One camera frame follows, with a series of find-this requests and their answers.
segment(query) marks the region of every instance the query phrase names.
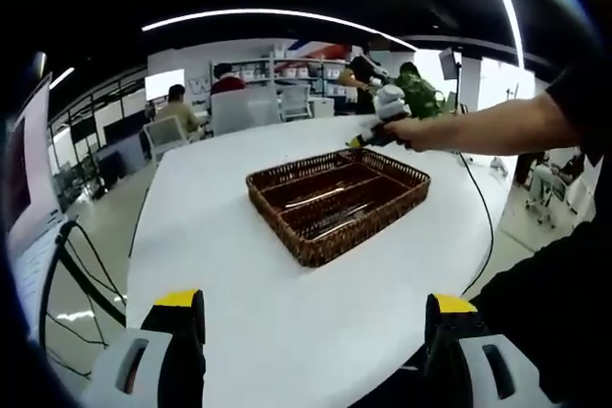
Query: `red shirt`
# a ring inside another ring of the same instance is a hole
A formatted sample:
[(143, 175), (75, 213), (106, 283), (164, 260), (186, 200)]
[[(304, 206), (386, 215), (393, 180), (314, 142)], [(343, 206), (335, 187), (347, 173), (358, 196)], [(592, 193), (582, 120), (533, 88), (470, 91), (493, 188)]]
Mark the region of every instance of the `red shirt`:
[(225, 76), (212, 85), (210, 95), (218, 95), (226, 91), (244, 90), (246, 87), (245, 82), (237, 76)]

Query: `computer screen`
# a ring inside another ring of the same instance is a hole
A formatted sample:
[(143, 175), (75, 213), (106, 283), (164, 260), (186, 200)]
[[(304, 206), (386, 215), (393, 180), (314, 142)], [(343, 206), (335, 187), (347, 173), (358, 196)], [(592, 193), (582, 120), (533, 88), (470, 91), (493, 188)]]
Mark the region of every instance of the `computer screen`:
[(130, 115), (129, 117), (125, 117), (119, 121), (108, 124), (104, 126), (104, 137), (106, 138), (106, 143), (113, 144), (138, 134), (142, 127), (148, 122), (149, 120), (146, 117), (144, 110), (141, 110)]
[(185, 69), (162, 72), (161, 74), (146, 77), (144, 79), (144, 92), (146, 94), (146, 100), (167, 96), (168, 89), (172, 85), (185, 86)]
[(7, 147), (7, 163), (11, 164), (11, 167), (7, 171), (5, 180), (11, 193), (5, 195), (4, 222), (6, 228), (12, 228), (32, 203), (26, 173), (25, 128), (26, 121), (22, 119), (14, 129)]
[(77, 143), (95, 133), (96, 119), (94, 117), (85, 118), (70, 127), (70, 135), (73, 139), (73, 143)]
[(442, 66), (444, 80), (456, 80), (459, 78), (457, 63), (455, 62), (455, 56), (451, 48), (447, 48), (440, 52), (440, 65)]

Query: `floor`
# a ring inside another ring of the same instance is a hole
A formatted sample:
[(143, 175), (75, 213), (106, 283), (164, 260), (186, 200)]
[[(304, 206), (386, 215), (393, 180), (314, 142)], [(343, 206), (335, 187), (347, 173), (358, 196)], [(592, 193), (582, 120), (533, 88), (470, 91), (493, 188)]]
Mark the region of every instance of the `floor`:
[[(154, 174), (155, 168), (149, 164), (137, 174), (122, 180), (99, 201), (83, 201), (69, 211), (87, 230), (122, 296), (126, 293), (127, 257), (142, 203)], [(540, 247), (571, 232), (574, 216), (565, 204), (553, 200), (551, 206), (557, 215), (557, 227), (551, 229), (538, 225), (534, 213), (525, 208), (527, 197), (525, 189), (513, 187), (495, 233), (492, 258), (482, 276), (467, 292), (467, 298), (477, 294), (497, 272), (510, 268), (530, 257)], [(108, 285), (94, 252), (76, 229), (70, 240), (86, 268)], [(104, 287), (99, 288), (120, 311), (124, 311), (118, 294)], [(84, 376), (91, 371), (103, 345), (81, 341), (66, 327), (87, 340), (102, 341), (94, 320), (97, 319), (103, 341), (107, 343), (119, 335), (121, 327), (97, 305), (88, 302), (61, 265), (58, 265), (52, 284), (48, 314), (53, 318), (48, 317), (45, 329), (49, 354), (54, 360), (52, 365), (68, 389), (77, 395), (88, 383)]]

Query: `brown wicker tray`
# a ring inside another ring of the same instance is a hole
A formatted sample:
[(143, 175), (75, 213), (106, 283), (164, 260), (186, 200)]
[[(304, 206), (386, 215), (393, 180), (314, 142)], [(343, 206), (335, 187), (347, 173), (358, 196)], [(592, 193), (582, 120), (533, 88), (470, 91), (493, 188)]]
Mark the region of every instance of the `brown wicker tray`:
[(424, 172), (367, 149), (346, 149), (247, 177), (249, 196), (297, 261), (320, 267), (427, 196)]

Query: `white table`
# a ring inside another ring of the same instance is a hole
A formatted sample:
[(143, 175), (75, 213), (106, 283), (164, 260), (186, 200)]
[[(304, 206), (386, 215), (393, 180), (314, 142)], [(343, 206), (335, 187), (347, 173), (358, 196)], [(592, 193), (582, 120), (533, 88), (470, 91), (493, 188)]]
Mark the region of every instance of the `white table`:
[[(422, 344), (426, 296), (459, 295), (490, 244), (484, 207), (456, 157), (380, 151), (431, 176), (427, 199), (328, 265), (294, 261), (249, 201), (245, 178), (344, 147), (365, 118), (321, 118), (168, 152), (148, 192), (128, 274), (128, 326), (173, 290), (204, 292), (205, 406), (345, 407)], [(471, 167), (497, 226), (514, 174)]]

